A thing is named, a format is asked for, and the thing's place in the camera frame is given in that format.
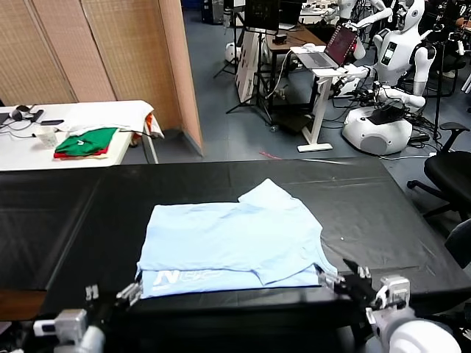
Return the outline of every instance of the beige wall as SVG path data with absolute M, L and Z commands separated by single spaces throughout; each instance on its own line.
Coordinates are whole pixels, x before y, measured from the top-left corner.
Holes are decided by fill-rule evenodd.
M 74 102 L 28 1 L 0 0 L 0 9 L 1 100 L 6 105 Z
M 102 58 L 77 0 L 32 0 L 78 101 L 115 101 Z
M 183 129 L 202 151 L 203 139 L 199 127 L 198 108 L 194 94 L 182 7 L 180 2 L 176 0 L 160 0 L 159 3 L 169 48 L 172 73 L 177 89 L 178 104 L 182 113 Z
M 181 126 L 163 22 L 154 0 L 82 0 L 118 100 L 142 99 L 162 129 Z

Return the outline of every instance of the black office chair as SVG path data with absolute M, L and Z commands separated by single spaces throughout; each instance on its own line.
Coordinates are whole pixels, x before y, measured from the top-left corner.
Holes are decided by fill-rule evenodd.
M 471 219 L 459 224 L 445 241 L 445 247 L 461 268 L 471 262 Z
M 458 123 L 444 123 L 440 129 L 451 131 L 451 136 L 436 156 L 425 161 L 425 175 L 437 186 L 431 188 L 418 180 L 407 182 L 407 187 L 416 186 L 432 195 L 448 202 L 436 210 L 432 210 L 424 217 L 438 215 L 446 211 L 458 211 L 462 221 L 466 221 L 471 211 L 471 153 L 464 151 L 450 151 L 456 138 L 468 128 Z

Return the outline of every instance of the light blue t-shirt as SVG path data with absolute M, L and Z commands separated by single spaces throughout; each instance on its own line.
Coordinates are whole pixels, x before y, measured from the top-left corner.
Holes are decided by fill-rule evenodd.
M 317 285 L 313 263 L 336 272 L 300 200 L 270 179 L 238 200 L 155 206 L 138 262 L 143 298 Z

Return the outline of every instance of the small cup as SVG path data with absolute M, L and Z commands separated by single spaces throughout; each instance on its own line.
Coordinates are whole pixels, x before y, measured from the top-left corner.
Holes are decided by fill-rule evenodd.
M 47 149 L 53 149 L 57 145 L 55 128 L 52 126 L 39 126 L 35 135 Z

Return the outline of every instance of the green folded shirt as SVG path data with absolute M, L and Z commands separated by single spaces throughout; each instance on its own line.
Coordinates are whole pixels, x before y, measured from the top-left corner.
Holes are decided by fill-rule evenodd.
M 64 153 L 71 157 L 89 156 L 106 149 L 117 128 L 107 127 L 86 132 L 80 136 L 69 136 L 56 147 L 56 153 Z

